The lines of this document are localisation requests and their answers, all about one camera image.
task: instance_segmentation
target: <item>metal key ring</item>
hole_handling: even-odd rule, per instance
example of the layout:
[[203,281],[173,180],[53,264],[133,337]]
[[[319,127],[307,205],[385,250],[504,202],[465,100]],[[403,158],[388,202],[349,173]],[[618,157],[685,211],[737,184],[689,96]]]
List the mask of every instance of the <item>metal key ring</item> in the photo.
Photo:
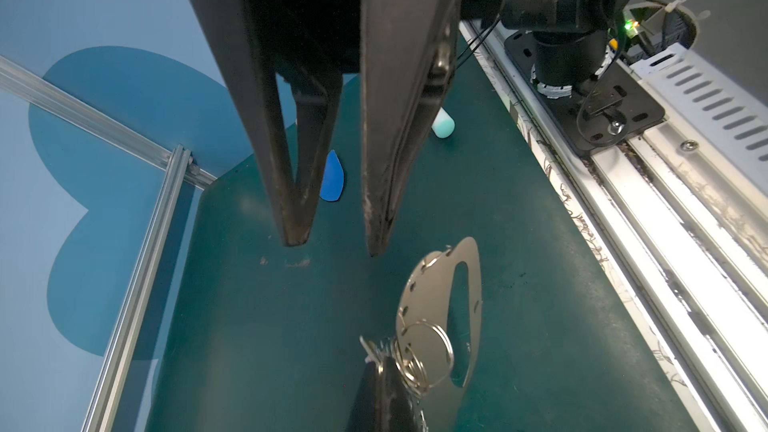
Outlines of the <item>metal key ring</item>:
[[[402,330],[400,331],[400,335],[405,335],[408,329],[410,327],[413,327],[414,325],[422,325],[425,327],[429,327],[431,330],[435,331],[435,333],[437,333],[437,335],[442,340],[443,345],[445,345],[446,347],[446,358],[448,360],[448,372],[442,377],[440,377],[440,379],[437,379],[434,384],[430,384],[429,382],[427,382],[426,389],[429,390],[435,387],[437,384],[439,384],[443,380],[445,380],[447,376],[449,376],[451,372],[453,372],[453,366],[456,363],[456,358],[454,357],[453,346],[451,346],[451,340],[448,338],[448,334],[446,333],[446,331],[442,329],[442,327],[440,327],[439,325],[433,324],[432,322],[427,322],[426,320],[421,319],[416,322],[413,322],[412,324],[404,325]],[[406,350],[408,350],[411,353],[411,357],[413,357],[415,360],[418,361],[418,359],[416,358],[416,355],[413,353],[413,350],[410,349],[410,346],[406,346]],[[423,365],[421,364],[420,361],[418,361],[418,365],[421,366],[424,379],[426,379],[426,371],[423,369]]]
[[425,387],[424,384],[428,384],[427,372],[424,369],[424,364],[418,360],[416,354],[409,345],[406,346],[406,352],[410,353],[410,360],[405,360],[398,346],[397,340],[392,340],[392,357],[395,359],[395,365],[400,371],[400,375],[406,382],[406,385],[417,397],[423,397],[429,392],[429,387]]

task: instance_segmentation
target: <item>white vented panel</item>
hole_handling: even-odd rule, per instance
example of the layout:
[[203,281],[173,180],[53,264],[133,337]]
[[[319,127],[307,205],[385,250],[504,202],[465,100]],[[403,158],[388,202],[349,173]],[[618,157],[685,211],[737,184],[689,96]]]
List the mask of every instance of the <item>white vented panel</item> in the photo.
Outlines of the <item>white vented panel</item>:
[[768,107],[692,51],[670,47],[632,69],[768,196]]

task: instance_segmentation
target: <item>blue plastic piece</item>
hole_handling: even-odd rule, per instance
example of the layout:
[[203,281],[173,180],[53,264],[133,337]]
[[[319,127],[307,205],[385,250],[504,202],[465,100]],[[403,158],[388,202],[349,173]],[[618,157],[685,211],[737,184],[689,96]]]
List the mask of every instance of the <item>blue plastic piece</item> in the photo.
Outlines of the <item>blue plastic piece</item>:
[[326,171],[322,176],[320,186],[320,198],[326,202],[335,202],[341,197],[344,189],[344,169],[341,168],[339,157],[335,150],[328,152],[326,158]]

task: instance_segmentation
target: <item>screw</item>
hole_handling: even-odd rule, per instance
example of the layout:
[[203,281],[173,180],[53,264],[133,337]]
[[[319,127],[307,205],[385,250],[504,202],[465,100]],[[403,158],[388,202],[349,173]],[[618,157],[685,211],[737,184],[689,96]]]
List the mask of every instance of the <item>screw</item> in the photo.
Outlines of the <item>screw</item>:
[[699,148],[699,143],[695,140],[684,140],[683,143],[680,144],[680,150],[683,152],[693,152],[694,150]]
[[608,125],[608,133],[612,136],[617,136],[624,130],[624,124],[619,120],[614,120]]

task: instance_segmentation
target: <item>dark green table surface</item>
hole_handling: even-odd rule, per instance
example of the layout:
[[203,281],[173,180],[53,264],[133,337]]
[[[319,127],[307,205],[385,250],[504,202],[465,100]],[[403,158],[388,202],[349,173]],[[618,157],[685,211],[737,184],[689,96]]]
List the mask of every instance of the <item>dark green table surface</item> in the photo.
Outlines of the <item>dark green table surface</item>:
[[354,79],[333,137],[346,187],[320,202],[306,245],[280,245],[253,158],[203,194],[148,430],[343,430],[358,336],[391,336],[417,261],[467,235],[484,305],[457,430],[695,430],[474,60],[445,103],[456,131],[428,138],[378,258],[362,224],[359,97]]

